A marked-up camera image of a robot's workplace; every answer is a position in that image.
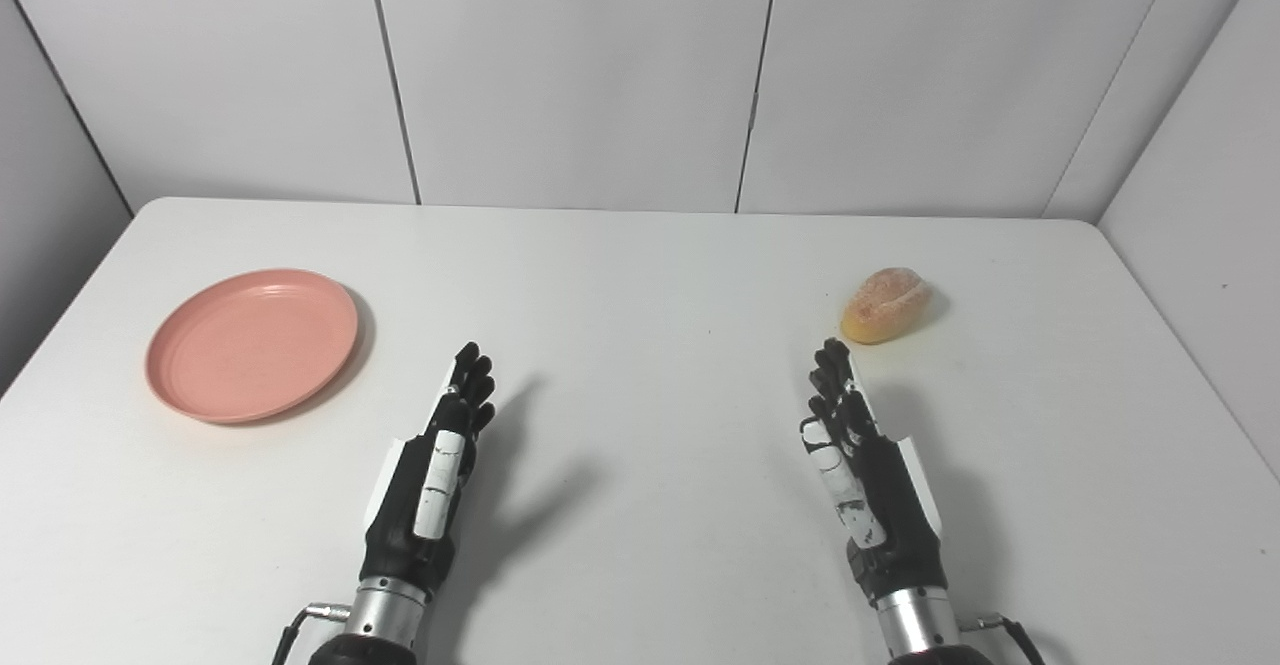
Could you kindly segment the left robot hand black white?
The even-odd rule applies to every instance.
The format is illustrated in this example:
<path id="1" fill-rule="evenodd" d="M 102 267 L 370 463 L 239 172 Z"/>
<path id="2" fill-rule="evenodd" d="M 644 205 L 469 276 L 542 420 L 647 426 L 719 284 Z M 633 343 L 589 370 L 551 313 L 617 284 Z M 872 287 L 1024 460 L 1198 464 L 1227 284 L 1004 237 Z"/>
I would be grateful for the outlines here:
<path id="1" fill-rule="evenodd" d="M 468 341 L 421 434 L 399 448 L 381 503 L 365 532 L 360 578 L 394 579 L 433 597 L 454 561 L 451 538 L 477 440 L 497 411 L 492 359 Z"/>

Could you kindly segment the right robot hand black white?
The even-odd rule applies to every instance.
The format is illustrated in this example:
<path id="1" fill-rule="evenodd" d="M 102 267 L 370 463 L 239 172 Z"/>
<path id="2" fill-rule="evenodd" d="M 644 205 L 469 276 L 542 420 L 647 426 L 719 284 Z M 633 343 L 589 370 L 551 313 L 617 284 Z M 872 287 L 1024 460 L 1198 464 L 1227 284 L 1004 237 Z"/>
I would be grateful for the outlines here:
<path id="1" fill-rule="evenodd" d="M 854 581 L 869 604 L 904 590 L 947 590 L 938 528 L 904 448 L 879 428 L 851 352 L 827 338 L 808 373 L 814 390 L 799 434 L 840 523 Z"/>

